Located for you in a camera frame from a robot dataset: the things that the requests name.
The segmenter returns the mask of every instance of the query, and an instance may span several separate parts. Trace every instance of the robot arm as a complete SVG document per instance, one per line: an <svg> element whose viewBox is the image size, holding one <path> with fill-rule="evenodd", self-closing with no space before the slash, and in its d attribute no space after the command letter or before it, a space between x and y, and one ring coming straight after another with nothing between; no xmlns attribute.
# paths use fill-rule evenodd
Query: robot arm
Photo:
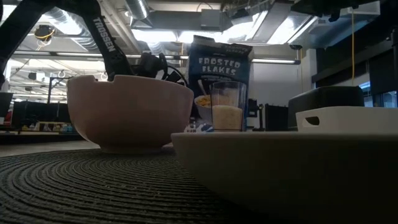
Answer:
<svg viewBox="0 0 398 224"><path fill-rule="evenodd" d="M59 7L81 16L104 57L108 80L115 75L134 75L122 50L115 44L101 15L97 0L23 0L0 27L0 87L4 83L7 61L26 35L35 26L42 14Z"/></svg>

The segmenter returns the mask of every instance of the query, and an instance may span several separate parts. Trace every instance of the black round mat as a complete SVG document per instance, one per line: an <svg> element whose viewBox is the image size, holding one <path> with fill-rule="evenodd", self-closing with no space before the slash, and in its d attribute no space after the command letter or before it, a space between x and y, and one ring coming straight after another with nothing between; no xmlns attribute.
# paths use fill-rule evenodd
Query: black round mat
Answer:
<svg viewBox="0 0 398 224"><path fill-rule="evenodd" d="M263 223L200 185L172 154L4 157L0 179L1 223Z"/></svg>

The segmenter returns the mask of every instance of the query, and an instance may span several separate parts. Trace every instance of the pink bowl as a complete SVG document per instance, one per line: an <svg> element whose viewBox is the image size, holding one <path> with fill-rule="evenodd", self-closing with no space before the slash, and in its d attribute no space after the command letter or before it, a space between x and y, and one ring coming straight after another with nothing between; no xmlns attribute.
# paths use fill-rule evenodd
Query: pink bowl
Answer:
<svg viewBox="0 0 398 224"><path fill-rule="evenodd" d="M105 152L157 151L189 123L193 92L176 83L126 75L97 82L87 75L67 88L73 125Z"/></svg>

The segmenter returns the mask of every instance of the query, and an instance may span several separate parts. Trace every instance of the bowl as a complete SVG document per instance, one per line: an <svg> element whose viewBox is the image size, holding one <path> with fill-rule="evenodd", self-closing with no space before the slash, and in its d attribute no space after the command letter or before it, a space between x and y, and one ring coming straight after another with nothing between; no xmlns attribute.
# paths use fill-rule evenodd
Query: bowl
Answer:
<svg viewBox="0 0 398 224"><path fill-rule="evenodd" d="M180 163L223 198L310 223L395 223L398 136L173 134Z"/></svg>
<svg viewBox="0 0 398 224"><path fill-rule="evenodd" d="M158 151L189 124L193 92L176 83L116 75L68 81L68 109L76 130L105 152Z"/></svg>
<svg viewBox="0 0 398 224"><path fill-rule="evenodd" d="M200 117L206 121L208 124L211 124L212 119L211 119L211 108L210 107L206 107L206 106L202 106L200 104L198 104L198 101L203 99L203 98L209 98L210 95L205 95L205 96L198 96L195 98L194 102L196 107L198 108L198 112Z"/></svg>

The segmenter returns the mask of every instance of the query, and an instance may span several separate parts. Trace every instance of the glass of milk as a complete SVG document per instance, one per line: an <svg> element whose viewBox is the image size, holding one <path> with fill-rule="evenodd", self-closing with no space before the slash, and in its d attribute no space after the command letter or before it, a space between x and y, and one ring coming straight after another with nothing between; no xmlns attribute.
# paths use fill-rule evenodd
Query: glass of milk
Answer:
<svg viewBox="0 0 398 224"><path fill-rule="evenodd" d="M242 131L246 88L241 82L212 84L211 116L215 131Z"/></svg>

